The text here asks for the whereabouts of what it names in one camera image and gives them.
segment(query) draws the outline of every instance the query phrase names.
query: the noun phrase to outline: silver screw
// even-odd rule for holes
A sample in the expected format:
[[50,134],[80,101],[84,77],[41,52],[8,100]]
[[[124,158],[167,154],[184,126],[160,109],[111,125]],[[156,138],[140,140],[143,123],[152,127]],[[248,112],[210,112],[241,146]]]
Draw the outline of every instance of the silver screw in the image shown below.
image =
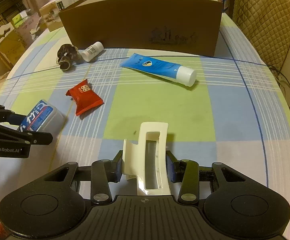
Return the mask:
[[109,196],[104,193],[98,193],[93,196],[93,199],[95,199],[96,201],[105,201],[109,199]]
[[186,193],[181,195],[181,199],[184,201],[194,201],[196,199],[196,196],[191,193]]

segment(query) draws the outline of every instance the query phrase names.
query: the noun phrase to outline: blue tube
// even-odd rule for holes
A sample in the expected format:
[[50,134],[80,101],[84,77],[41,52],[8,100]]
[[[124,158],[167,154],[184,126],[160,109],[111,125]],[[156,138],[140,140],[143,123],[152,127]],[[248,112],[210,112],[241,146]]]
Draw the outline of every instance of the blue tube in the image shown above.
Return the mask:
[[181,65],[134,53],[120,66],[175,79]]

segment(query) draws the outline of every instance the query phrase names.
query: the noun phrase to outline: red wrapper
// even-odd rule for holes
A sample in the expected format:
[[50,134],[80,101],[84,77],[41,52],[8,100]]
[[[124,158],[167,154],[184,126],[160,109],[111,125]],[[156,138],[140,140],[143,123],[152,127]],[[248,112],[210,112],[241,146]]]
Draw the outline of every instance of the red wrapper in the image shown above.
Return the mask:
[[68,90],[66,95],[71,96],[76,102],[76,115],[80,115],[104,103],[103,100],[89,88],[87,79]]

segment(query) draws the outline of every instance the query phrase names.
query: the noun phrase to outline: plaid tablecloth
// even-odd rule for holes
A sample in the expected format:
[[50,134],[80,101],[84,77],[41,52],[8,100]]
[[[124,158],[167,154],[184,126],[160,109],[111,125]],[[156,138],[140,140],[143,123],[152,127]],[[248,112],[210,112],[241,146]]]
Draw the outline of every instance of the plaid tablecloth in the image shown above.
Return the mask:
[[[95,61],[64,73],[56,65],[64,43],[70,43],[64,28],[37,40],[0,91],[0,104],[16,113],[28,114],[45,99],[68,119],[59,137],[49,146],[33,146],[28,159],[0,158],[0,200],[68,161],[82,166],[113,158],[123,139],[137,140],[140,124],[152,121],[169,123],[167,149],[178,159],[202,166],[223,162],[290,204],[290,111],[267,66],[226,14],[215,57],[106,49]],[[186,88],[121,68],[134,52],[194,68],[198,83]],[[105,103],[77,117],[65,93],[86,78]],[[126,185],[123,181],[111,190],[133,193]],[[90,197],[88,183],[80,193]],[[284,236],[290,239],[290,222]]]

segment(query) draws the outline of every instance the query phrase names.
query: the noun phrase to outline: green square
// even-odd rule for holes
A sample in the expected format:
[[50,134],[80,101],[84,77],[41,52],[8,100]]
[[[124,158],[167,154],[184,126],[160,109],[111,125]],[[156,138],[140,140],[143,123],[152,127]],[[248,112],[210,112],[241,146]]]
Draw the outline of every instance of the green square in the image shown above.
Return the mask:
[[105,139],[137,140],[142,122],[167,122],[168,141],[215,141],[208,88],[198,57],[156,57],[197,70],[198,83],[188,88],[122,68]]

